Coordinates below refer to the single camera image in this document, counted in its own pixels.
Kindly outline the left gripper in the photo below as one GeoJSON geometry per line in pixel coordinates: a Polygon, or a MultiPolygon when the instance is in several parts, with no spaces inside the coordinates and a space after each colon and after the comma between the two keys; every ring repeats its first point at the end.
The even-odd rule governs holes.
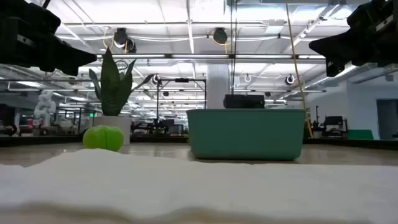
{"type": "Polygon", "coordinates": [[[0,64],[37,67],[43,72],[58,69],[76,76],[78,67],[97,60],[95,54],[75,49],[54,35],[38,40],[20,34],[6,38],[8,40],[0,44],[0,64]]]}

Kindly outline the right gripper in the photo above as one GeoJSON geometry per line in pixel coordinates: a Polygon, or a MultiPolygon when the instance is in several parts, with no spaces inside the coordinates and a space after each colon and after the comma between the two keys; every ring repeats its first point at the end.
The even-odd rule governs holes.
{"type": "Polygon", "coordinates": [[[337,77],[347,64],[360,67],[375,63],[384,67],[398,63],[398,30],[393,22],[379,31],[349,29],[311,41],[309,47],[326,58],[326,75],[337,77]]]}

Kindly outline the green toy cabbage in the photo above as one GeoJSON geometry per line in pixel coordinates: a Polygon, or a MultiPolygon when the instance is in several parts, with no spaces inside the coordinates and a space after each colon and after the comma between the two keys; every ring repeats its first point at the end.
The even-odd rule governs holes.
{"type": "Polygon", "coordinates": [[[124,134],[116,126],[94,126],[86,130],[83,135],[85,149],[106,149],[119,151],[124,145],[124,134]]]}

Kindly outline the potted artificial snake plant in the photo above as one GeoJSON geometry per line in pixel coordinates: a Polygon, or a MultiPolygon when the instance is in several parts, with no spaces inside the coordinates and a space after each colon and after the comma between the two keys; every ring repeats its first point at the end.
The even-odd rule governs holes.
{"type": "Polygon", "coordinates": [[[89,77],[94,83],[95,93],[103,112],[102,116],[93,119],[93,126],[104,125],[119,128],[123,136],[123,146],[130,144],[131,118],[121,116],[121,111],[131,93],[150,82],[154,77],[154,75],[148,75],[141,83],[133,85],[134,64],[135,61],[132,61],[125,72],[120,72],[110,49],[106,49],[103,55],[101,76],[98,77],[94,71],[89,70],[89,77]]]}

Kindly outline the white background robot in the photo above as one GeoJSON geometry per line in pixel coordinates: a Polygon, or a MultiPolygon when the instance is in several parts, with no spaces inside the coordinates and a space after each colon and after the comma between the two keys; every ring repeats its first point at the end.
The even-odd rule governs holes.
{"type": "Polygon", "coordinates": [[[38,96],[38,103],[34,108],[36,119],[43,119],[43,125],[50,125],[50,114],[56,112],[56,102],[52,100],[53,91],[42,90],[38,96]]]}

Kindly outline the black monitor workstation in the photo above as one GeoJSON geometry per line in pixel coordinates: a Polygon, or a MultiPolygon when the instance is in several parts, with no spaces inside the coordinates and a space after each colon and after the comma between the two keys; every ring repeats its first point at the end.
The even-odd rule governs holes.
{"type": "Polygon", "coordinates": [[[347,119],[342,116],[326,116],[323,123],[322,137],[343,138],[348,132],[347,119]]]}

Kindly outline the green board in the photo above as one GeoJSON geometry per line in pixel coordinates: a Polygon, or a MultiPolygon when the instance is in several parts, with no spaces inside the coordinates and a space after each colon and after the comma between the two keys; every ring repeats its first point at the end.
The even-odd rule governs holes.
{"type": "Polygon", "coordinates": [[[357,140],[373,140],[374,136],[370,129],[349,129],[348,138],[357,140]]]}

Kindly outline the black perforated computer case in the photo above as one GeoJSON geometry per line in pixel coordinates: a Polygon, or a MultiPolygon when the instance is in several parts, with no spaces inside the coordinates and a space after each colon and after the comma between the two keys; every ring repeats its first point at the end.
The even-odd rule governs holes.
{"type": "Polygon", "coordinates": [[[225,108],[234,109],[259,109],[265,107],[262,95],[225,95],[223,100],[225,108]]]}

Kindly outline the teal plastic bin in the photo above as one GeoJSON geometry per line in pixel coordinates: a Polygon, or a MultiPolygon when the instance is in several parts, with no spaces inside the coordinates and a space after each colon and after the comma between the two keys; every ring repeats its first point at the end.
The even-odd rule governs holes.
{"type": "Polygon", "coordinates": [[[191,152],[197,159],[291,161],[301,155],[300,109],[188,110],[191,152]]]}

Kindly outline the white folded cloth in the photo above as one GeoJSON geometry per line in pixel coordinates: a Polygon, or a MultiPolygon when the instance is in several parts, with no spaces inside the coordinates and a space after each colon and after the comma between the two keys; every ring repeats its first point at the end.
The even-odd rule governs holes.
{"type": "Polygon", "coordinates": [[[0,165],[0,224],[398,224],[398,167],[202,163],[101,149],[0,165]]]}

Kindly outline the black background gantry frame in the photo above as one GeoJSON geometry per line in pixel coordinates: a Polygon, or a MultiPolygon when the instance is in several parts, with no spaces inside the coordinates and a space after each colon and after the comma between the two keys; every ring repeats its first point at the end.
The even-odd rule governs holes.
{"type": "Polygon", "coordinates": [[[205,79],[197,78],[159,78],[156,81],[156,118],[154,132],[170,135],[175,120],[181,121],[176,135],[182,135],[187,122],[188,110],[206,109],[207,84],[205,79]]]}

